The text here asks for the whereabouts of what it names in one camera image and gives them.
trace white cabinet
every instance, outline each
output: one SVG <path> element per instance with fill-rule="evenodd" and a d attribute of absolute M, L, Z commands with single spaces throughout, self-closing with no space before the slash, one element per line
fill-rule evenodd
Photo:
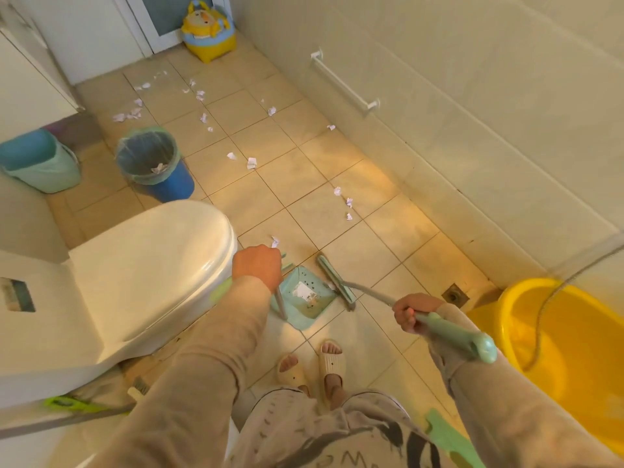
<path fill-rule="evenodd" d="M 0 0 L 0 142 L 74 115 L 77 109 L 18 0 Z"/>

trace toilet lid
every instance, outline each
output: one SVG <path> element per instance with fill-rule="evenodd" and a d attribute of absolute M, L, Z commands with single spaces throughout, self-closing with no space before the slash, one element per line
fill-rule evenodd
<path fill-rule="evenodd" d="M 110 228 L 69 256 L 102 338 L 126 341 L 210 281 L 235 240 L 214 206 L 178 200 Z"/>

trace blue trash can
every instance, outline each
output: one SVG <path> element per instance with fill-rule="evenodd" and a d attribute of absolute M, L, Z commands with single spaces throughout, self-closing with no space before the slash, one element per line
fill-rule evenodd
<path fill-rule="evenodd" d="M 0 144 L 0 168 L 45 193 L 78 185 L 78 159 L 46 130 L 35 130 Z"/>
<path fill-rule="evenodd" d="M 175 142 L 158 126 L 134 130 L 117 145 L 115 161 L 127 178 L 159 201 L 189 198 L 195 182 Z"/>

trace towel rack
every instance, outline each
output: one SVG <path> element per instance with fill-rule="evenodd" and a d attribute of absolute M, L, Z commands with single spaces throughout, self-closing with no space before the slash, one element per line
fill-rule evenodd
<path fill-rule="evenodd" d="M 310 57 L 312 58 L 312 62 L 315 62 L 316 65 L 321 68 L 321 70 L 323 70 L 332 80 L 334 80 L 334 82 L 344 88 L 363 107 L 363 109 L 365 109 L 366 111 L 370 111 L 372 109 L 379 108 L 379 99 L 371 101 L 370 103 L 364 100 L 361 96 L 358 95 L 355 90 L 348 86 L 344 80 L 337 76 L 329 67 L 327 67 L 323 63 L 323 51 L 320 48 L 318 51 L 310 54 Z"/>

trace hand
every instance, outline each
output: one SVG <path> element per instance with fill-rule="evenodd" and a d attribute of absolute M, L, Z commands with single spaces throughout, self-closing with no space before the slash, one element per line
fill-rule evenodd
<path fill-rule="evenodd" d="M 232 261 L 232 280 L 241 276 L 254 276 L 275 292 L 281 283 L 281 253 L 266 244 L 238 251 Z"/>
<path fill-rule="evenodd" d="M 443 300 L 418 292 L 397 300 L 392 310 L 403 331 L 420 335 L 426 330 L 426 325 L 416 320 L 415 312 L 435 312 L 442 304 Z"/>

